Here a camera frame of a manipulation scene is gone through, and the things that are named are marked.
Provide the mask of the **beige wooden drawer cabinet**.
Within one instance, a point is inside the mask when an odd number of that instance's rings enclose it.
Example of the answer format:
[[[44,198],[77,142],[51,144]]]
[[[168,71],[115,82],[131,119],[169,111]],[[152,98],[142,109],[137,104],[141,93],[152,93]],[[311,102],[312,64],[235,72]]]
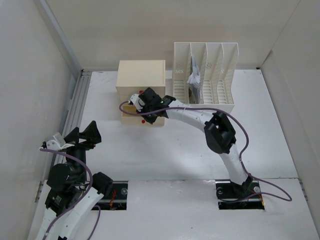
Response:
[[[116,90],[120,103],[130,100],[133,94],[140,94],[148,87],[158,95],[166,95],[166,61],[165,60],[120,60],[118,66]],[[136,108],[128,103],[123,110],[136,113]],[[153,124],[149,124],[141,116],[121,113],[121,122],[124,125],[142,127],[162,127],[165,118],[159,117]]]

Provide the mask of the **grey setup guide booklet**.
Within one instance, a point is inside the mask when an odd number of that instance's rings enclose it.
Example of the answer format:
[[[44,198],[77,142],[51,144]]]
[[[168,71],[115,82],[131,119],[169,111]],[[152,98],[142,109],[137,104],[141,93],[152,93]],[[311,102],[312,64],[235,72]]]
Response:
[[[187,84],[193,98],[193,104],[200,104],[202,87],[201,73],[193,54],[191,55],[190,75]]]

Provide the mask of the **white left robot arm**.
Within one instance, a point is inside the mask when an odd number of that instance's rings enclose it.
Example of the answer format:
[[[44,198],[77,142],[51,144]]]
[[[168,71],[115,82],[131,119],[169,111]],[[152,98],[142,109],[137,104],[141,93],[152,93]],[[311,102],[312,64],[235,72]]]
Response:
[[[96,121],[84,131],[75,127],[68,135],[55,133],[40,147],[41,152],[65,157],[49,170],[46,184],[50,191],[45,200],[38,240],[71,240],[99,200],[111,195],[113,180],[102,172],[92,173],[86,164],[86,152],[101,143]]]

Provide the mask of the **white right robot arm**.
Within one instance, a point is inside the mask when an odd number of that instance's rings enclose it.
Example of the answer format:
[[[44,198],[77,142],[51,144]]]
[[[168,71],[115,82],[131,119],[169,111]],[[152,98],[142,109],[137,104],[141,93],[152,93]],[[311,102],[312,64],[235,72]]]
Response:
[[[202,131],[208,148],[221,157],[229,173],[232,193],[243,197],[250,191],[253,179],[241,164],[236,146],[236,131],[226,113],[218,110],[210,113],[189,107],[172,96],[160,97],[150,87],[141,94],[133,94],[130,103],[136,107],[136,113],[150,124],[158,117],[164,117]]]

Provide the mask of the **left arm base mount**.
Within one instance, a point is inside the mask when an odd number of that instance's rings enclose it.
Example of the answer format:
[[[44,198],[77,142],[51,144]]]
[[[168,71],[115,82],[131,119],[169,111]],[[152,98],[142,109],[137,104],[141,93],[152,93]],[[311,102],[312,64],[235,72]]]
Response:
[[[114,181],[111,193],[95,205],[102,211],[125,211],[127,209],[128,181]]]

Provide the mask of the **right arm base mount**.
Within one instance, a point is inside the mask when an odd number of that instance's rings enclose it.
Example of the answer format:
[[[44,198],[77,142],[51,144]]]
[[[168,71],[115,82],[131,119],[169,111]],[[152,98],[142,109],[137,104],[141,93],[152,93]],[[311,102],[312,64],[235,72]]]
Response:
[[[258,181],[254,180],[244,192],[228,179],[215,181],[219,210],[264,210]]]

